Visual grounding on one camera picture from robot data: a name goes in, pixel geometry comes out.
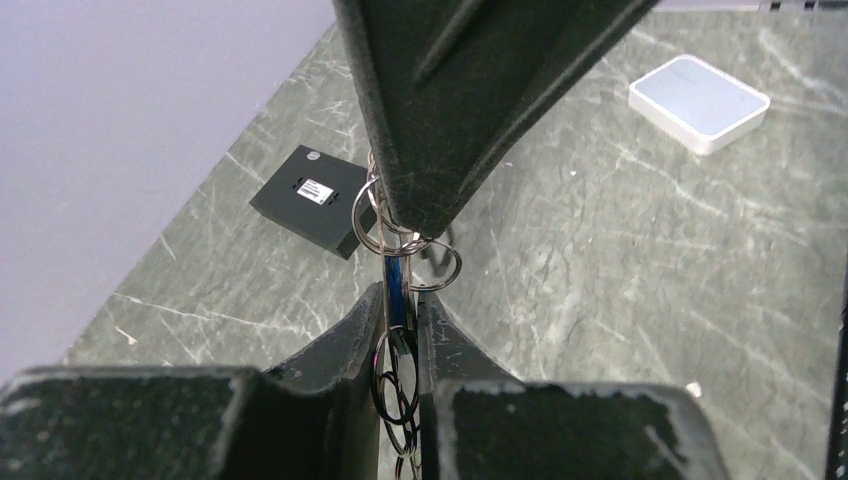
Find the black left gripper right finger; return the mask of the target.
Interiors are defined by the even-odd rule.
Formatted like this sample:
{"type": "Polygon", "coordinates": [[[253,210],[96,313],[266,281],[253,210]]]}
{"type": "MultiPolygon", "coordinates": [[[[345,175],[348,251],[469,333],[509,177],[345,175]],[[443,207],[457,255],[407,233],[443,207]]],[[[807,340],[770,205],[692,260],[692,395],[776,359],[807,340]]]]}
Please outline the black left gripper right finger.
{"type": "Polygon", "coordinates": [[[670,385],[524,382],[418,300],[426,479],[725,479],[713,430],[670,385]]]}

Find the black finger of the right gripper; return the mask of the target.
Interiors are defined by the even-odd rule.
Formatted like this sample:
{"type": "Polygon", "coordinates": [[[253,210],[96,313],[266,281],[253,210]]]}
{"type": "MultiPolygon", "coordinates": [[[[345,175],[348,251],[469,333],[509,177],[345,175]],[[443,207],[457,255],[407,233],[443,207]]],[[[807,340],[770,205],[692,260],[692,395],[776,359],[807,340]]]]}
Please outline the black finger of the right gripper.
{"type": "Polygon", "coordinates": [[[648,0],[338,1],[395,222],[437,237],[648,0]]]}

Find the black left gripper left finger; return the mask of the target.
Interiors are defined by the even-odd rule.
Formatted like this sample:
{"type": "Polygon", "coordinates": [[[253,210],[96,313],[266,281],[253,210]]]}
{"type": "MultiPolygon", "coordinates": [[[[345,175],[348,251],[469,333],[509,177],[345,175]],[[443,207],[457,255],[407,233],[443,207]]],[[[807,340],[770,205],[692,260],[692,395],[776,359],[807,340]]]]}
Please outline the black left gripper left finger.
{"type": "Polygon", "coordinates": [[[282,363],[40,367],[1,391],[5,479],[373,479],[369,286],[282,363]]]}

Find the steel key holder plate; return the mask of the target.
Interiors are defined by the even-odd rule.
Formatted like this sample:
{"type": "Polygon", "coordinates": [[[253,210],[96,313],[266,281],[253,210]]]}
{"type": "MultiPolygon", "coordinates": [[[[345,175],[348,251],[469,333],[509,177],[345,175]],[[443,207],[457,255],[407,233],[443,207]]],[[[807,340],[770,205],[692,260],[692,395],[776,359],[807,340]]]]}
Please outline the steel key holder plate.
{"type": "Polygon", "coordinates": [[[370,393],[379,421],[395,452],[396,479],[421,479],[420,374],[418,372],[419,294],[437,292],[453,283],[463,266],[461,255],[448,243],[400,226],[392,218],[375,155],[367,156],[366,181],[350,213],[359,242],[377,254],[381,264],[381,309],[378,337],[372,350],[370,393]],[[411,283],[410,258],[432,245],[447,250],[454,270],[439,283],[411,283]]]}

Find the blue key tag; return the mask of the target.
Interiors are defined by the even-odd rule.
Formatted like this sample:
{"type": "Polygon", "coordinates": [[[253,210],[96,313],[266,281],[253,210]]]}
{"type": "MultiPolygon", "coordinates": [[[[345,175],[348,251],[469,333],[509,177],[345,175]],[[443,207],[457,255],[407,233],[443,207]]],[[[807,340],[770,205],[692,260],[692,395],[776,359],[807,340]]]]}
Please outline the blue key tag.
{"type": "Polygon", "coordinates": [[[404,293],[403,273],[399,257],[385,258],[386,287],[388,290],[388,324],[392,327],[408,327],[407,300],[404,293]]]}

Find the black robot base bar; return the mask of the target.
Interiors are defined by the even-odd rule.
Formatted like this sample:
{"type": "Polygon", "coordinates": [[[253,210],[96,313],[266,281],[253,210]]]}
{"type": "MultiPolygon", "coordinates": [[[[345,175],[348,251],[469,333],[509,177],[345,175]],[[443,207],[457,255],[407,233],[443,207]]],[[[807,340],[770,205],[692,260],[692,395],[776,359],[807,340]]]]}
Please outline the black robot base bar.
{"type": "Polygon", "coordinates": [[[847,480],[847,279],[844,279],[840,311],[824,478],[847,480]]]}

